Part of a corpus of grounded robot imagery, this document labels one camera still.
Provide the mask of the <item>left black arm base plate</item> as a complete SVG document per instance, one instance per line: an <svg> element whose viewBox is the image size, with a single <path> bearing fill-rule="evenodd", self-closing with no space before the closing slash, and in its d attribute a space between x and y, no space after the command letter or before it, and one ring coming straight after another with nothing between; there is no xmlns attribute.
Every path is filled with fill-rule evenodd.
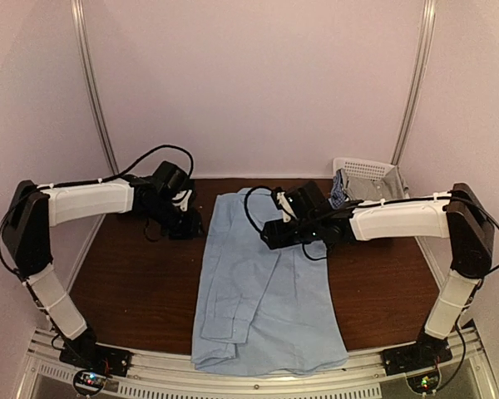
<svg viewBox="0 0 499 399"><path fill-rule="evenodd" d="M66 339L59 360L109 377L126 377L131 365L131 352L107 347L93 341Z"/></svg>

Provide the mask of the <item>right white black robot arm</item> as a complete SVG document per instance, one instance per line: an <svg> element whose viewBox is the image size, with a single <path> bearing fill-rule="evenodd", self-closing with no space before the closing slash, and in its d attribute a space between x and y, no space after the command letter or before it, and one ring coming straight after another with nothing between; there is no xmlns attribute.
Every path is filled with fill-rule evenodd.
<svg viewBox="0 0 499 399"><path fill-rule="evenodd" d="M337 209L313 181L288 191L274 190L273 194L285 217L270 220L258 230L270 249L318 240L330 247L386 238L449 239L450 270L417 342L410 348L415 366L426 367L441 354L462 311L492 271L495 225L465 183L424 197L347 201Z"/></svg>

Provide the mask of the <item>light blue long sleeve shirt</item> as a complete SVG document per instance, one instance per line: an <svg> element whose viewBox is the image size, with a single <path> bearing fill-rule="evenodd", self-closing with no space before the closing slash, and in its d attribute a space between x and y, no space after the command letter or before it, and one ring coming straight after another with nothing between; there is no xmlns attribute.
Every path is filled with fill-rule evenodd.
<svg viewBox="0 0 499 399"><path fill-rule="evenodd" d="M248 221L281 213L265 190L218 195L200 273L191 361L195 369L254 377L311 374L348 360L329 288L326 248L271 250Z"/></svg>

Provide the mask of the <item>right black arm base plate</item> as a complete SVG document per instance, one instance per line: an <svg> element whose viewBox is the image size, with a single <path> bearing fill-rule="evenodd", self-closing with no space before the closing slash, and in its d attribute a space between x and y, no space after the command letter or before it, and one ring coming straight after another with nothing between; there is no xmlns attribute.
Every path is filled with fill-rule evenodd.
<svg viewBox="0 0 499 399"><path fill-rule="evenodd" d="M387 376L415 372L452 360L452 352L446 341L415 342L393 347L383 350L381 356Z"/></svg>

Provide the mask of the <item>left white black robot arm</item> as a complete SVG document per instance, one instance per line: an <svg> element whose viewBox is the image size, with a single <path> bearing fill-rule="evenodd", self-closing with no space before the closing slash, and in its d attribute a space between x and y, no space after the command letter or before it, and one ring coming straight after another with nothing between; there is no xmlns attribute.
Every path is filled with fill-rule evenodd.
<svg viewBox="0 0 499 399"><path fill-rule="evenodd" d="M50 229L65 222L105 214L142 213L168 233L170 239L193 239L203 232L200 213L186 178L160 181L152 176L127 175L80 184L17 185L0 223L0 253L8 251L15 275L39 303L64 339L72 357L86 369L98 367L103 352L62 286L53 267Z"/></svg>

